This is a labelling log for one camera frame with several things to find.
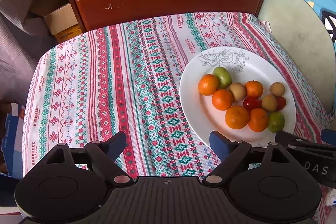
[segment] tablecloth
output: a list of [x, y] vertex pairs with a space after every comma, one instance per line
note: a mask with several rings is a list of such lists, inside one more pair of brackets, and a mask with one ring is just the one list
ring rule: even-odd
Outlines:
[[[204, 177], [220, 161], [190, 129], [179, 82], [196, 54], [218, 46], [244, 48], [270, 62], [292, 90], [294, 133], [321, 142], [320, 132], [328, 126], [325, 110], [294, 62], [253, 15], [188, 13], [100, 28], [47, 52], [28, 95], [24, 174], [59, 142], [83, 147], [123, 131], [127, 146], [116, 163], [133, 178]], [[325, 197], [328, 189], [322, 190]], [[322, 200], [315, 220], [324, 223], [329, 211]]]

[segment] ceramic plate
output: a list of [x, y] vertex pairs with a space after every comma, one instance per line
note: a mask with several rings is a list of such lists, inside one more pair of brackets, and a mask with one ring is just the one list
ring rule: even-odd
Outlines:
[[[180, 82], [180, 99], [184, 115], [197, 136], [209, 146], [209, 135], [213, 130], [219, 131], [231, 141], [244, 140], [252, 146], [266, 147], [273, 142], [275, 134], [267, 129], [263, 132], [253, 132], [248, 126], [236, 130], [229, 128], [225, 123], [225, 111], [214, 108], [211, 96], [204, 96], [198, 92], [198, 82], [203, 75], [222, 66], [226, 68], [233, 82], [243, 85], [256, 80], [264, 86], [264, 93], [260, 98], [269, 94], [269, 87], [274, 82], [285, 85], [283, 95], [287, 104], [281, 110], [285, 116], [284, 130], [293, 133], [296, 119], [296, 108], [293, 95], [282, 75], [265, 59], [260, 56], [235, 47], [216, 47], [201, 52], [185, 67]], [[243, 100], [233, 105], [243, 105]]]

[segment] gray fabric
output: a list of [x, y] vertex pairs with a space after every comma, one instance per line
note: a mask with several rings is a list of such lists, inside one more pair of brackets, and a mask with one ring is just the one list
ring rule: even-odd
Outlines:
[[29, 18], [32, 1], [0, 1], [0, 100], [23, 105], [38, 60], [56, 45], [43, 18]]

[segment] orange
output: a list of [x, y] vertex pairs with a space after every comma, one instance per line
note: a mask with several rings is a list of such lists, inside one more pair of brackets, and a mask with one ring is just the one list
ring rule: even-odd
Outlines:
[[264, 92], [263, 85], [258, 81], [248, 81], [244, 87], [248, 97], [259, 98]]
[[268, 126], [268, 115], [262, 108], [255, 108], [250, 112], [249, 128], [254, 132], [264, 131]]
[[228, 110], [232, 105], [233, 97], [228, 90], [217, 90], [212, 95], [211, 102], [218, 110]]
[[228, 127], [242, 129], [249, 121], [249, 114], [242, 106], [230, 107], [225, 113], [225, 122]]
[[204, 75], [198, 82], [199, 93], [209, 96], [218, 90], [219, 80], [214, 75]]

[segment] box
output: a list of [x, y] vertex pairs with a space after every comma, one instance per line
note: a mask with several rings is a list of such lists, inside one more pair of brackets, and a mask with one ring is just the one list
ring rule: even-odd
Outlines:
[[14, 190], [23, 177], [22, 131], [25, 107], [12, 103], [11, 109], [11, 114], [7, 114], [6, 135], [1, 144], [8, 173], [0, 173], [0, 215], [20, 212], [14, 199]]
[[62, 6], [43, 19], [59, 43], [82, 34], [71, 4]]
[[22, 179], [22, 131], [25, 107], [16, 103], [11, 105], [12, 113], [7, 114], [6, 135], [2, 139], [1, 151], [5, 159], [8, 176]]

